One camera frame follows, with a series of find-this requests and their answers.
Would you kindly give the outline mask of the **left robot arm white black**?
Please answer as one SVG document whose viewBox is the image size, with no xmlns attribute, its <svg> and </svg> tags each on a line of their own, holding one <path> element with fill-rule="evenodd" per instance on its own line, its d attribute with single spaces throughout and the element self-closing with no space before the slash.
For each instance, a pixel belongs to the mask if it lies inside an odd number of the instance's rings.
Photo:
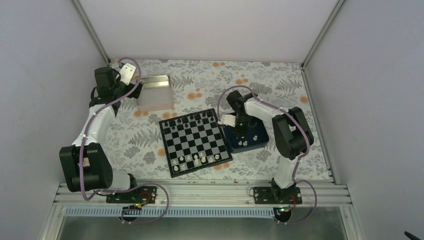
<svg viewBox="0 0 424 240">
<path fill-rule="evenodd" d="M 65 182 L 71 192 L 110 189 L 119 191 L 119 196 L 128 203 L 139 197 L 139 188 L 132 184 L 133 176 L 113 170 L 102 148 L 122 97 L 140 95 L 142 85 L 130 82 L 135 72 L 136 67 L 129 63 L 120 70 L 100 67 L 94 71 L 96 87 L 90 95 L 87 121 L 77 139 L 59 151 Z"/>
</svg>

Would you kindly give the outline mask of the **dark blue tin box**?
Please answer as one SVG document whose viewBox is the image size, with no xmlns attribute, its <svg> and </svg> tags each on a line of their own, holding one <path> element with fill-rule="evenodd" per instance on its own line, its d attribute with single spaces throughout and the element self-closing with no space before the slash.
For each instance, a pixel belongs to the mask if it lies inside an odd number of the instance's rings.
<svg viewBox="0 0 424 240">
<path fill-rule="evenodd" d="M 249 120 L 245 136 L 236 136 L 233 130 L 234 128 L 228 125 L 223 127 L 232 154 L 263 148 L 270 140 L 263 121 L 256 117 Z"/>
</svg>

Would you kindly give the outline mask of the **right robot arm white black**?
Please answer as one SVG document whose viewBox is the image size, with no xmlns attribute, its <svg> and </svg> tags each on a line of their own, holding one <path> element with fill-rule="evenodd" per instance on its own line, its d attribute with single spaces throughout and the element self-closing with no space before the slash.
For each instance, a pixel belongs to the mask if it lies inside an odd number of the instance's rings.
<svg viewBox="0 0 424 240">
<path fill-rule="evenodd" d="M 274 202 L 284 203 L 289 197 L 296 196 L 296 171 L 302 157 L 307 155 L 314 137 L 299 107 L 284 110 L 260 99 L 256 94 L 241 95 L 234 90 L 228 94 L 226 101 L 235 112 L 231 123 L 232 133 L 245 137 L 249 131 L 249 121 L 257 118 L 272 125 L 275 145 L 285 158 L 280 160 L 277 173 L 271 179 L 270 195 Z"/>
</svg>

